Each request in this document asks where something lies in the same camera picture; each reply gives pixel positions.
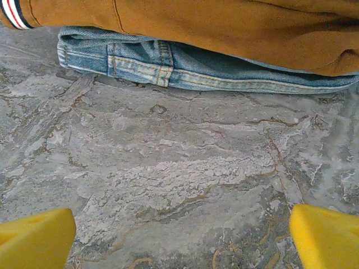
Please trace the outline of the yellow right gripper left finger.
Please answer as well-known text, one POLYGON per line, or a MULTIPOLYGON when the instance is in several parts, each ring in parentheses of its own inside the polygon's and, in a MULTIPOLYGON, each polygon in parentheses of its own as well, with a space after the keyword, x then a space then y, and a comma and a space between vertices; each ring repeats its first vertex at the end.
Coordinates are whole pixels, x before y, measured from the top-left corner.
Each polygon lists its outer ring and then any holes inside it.
POLYGON ((75 235, 69 208, 1 223, 1 268, 64 268, 75 235))

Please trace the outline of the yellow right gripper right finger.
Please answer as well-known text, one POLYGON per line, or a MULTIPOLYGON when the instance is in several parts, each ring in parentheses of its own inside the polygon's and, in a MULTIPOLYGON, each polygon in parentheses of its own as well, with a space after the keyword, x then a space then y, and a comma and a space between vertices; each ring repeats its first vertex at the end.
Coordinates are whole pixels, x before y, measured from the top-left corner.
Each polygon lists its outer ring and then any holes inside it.
POLYGON ((289 229, 303 268, 358 268, 358 216, 300 204, 289 229))

